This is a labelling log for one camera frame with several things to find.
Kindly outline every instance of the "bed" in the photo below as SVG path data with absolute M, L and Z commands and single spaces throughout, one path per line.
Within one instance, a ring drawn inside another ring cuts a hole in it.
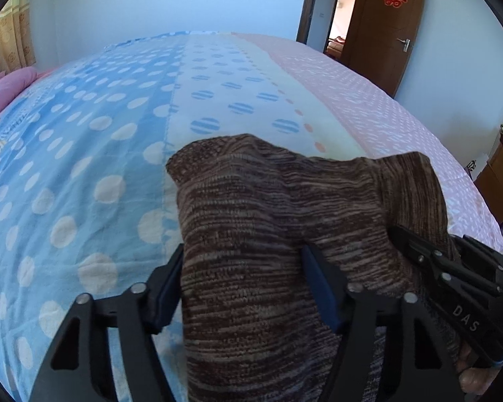
M 339 160 L 421 151 L 440 180 L 449 231 L 503 253 L 497 223 L 437 138 L 327 56 L 211 32 L 113 45 L 38 80 L 0 115 L 0 381 L 15 400 L 28 400 L 76 295 L 119 294 L 180 243 L 169 157 L 239 133 Z M 110 338 L 118 397 L 129 401 Z M 180 310 L 155 344 L 186 400 Z

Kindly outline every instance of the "finger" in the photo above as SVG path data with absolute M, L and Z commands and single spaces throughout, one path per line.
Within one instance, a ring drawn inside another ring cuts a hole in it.
M 458 356 L 458 361 L 456 362 L 456 372 L 460 373 L 469 367 L 468 357 L 471 354 L 471 346 L 468 343 L 463 342 L 460 348 L 460 353 Z
M 460 387 L 464 393 L 483 395 L 498 373 L 499 369 L 467 369 L 460 374 Z

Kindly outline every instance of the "light blue sheet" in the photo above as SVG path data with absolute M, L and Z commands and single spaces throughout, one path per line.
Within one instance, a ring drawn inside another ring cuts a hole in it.
M 172 254 L 180 233 L 165 164 L 178 149 L 250 132 L 319 154 L 243 42 L 178 33 L 116 45 L 36 82 L 1 115 L 0 381 L 16 401 L 28 400 L 76 295 L 120 294 Z M 180 309 L 156 346 L 186 400 Z M 128 401 L 118 361 L 114 376 Z

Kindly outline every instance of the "curtain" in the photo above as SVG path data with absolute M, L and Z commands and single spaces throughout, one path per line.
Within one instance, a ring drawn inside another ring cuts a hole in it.
M 0 11 L 0 72 L 35 63 L 30 34 L 30 0 L 8 0 Z

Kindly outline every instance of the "metal pivot bolt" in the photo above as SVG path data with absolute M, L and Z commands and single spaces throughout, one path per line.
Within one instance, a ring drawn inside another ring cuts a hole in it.
M 81 293 L 76 297 L 75 302 L 78 305 L 84 305 L 85 303 L 89 302 L 91 299 L 91 295 L 89 293 Z
M 140 294 L 145 292 L 147 290 L 148 286 L 145 282 L 137 282 L 136 284 L 133 284 L 132 287 L 130 288 L 130 291 L 133 292 L 135 295 Z
M 363 291 L 363 284 L 360 282 L 349 282 L 346 285 L 346 288 L 348 291 L 351 291 L 352 293 L 360 293 Z
M 412 293 L 411 291 L 407 291 L 404 294 L 404 300 L 409 304 L 414 304 L 417 302 L 417 295 L 415 293 Z

